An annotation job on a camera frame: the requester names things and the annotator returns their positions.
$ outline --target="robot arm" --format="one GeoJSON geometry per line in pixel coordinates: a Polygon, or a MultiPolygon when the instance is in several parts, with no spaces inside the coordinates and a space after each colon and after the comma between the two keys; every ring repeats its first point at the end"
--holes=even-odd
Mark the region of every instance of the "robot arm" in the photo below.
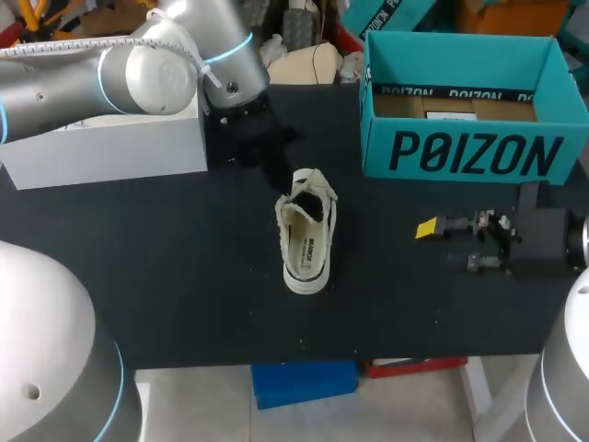
{"type": "Polygon", "coordinates": [[[235,114],[264,92],[268,74],[234,0],[162,0],[159,8],[129,39],[107,39],[113,47],[94,39],[4,51],[0,143],[98,115],[182,111],[197,87],[186,56],[196,45],[212,107],[235,114]]]}

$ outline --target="yellow tag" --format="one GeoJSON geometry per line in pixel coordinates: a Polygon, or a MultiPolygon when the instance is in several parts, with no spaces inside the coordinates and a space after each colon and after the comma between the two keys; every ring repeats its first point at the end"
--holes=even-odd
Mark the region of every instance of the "yellow tag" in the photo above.
{"type": "Polygon", "coordinates": [[[432,218],[425,223],[421,223],[417,226],[417,235],[415,235],[415,239],[427,237],[432,235],[435,231],[435,222],[438,218],[432,218]]]}

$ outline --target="shoe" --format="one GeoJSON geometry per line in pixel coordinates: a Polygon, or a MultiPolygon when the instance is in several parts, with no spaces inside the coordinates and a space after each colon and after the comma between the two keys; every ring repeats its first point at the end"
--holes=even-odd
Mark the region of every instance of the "shoe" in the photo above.
{"type": "Polygon", "coordinates": [[[299,169],[289,196],[276,202],[276,219],[288,288],[312,295],[329,280],[337,195],[318,169],[299,169]]]}

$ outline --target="shoe insole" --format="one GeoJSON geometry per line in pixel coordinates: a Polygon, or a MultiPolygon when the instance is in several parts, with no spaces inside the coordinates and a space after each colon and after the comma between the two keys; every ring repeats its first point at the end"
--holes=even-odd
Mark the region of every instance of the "shoe insole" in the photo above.
{"type": "Polygon", "coordinates": [[[310,223],[303,215],[293,214],[290,226],[289,259],[301,279],[318,275],[323,266],[321,255],[325,239],[320,223],[310,223]]]}

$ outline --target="black cloth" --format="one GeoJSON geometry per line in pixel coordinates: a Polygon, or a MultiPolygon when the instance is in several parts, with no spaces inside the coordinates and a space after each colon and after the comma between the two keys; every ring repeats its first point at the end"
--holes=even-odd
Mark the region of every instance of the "black cloth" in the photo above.
{"type": "MultiPolygon", "coordinates": [[[[475,239],[413,239],[434,215],[509,210],[516,186],[364,178],[357,87],[270,96],[303,135],[294,167],[321,169],[340,197],[324,293],[285,286],[278,194],[259,170],[23,192],[3,170],[0,239],[74,272],[132,368],[541,350],[574,277],[457,273],[445,256],[475,239]]],[[[587,189],[559,188],[556,203],[587,213],[587,189]]]]}

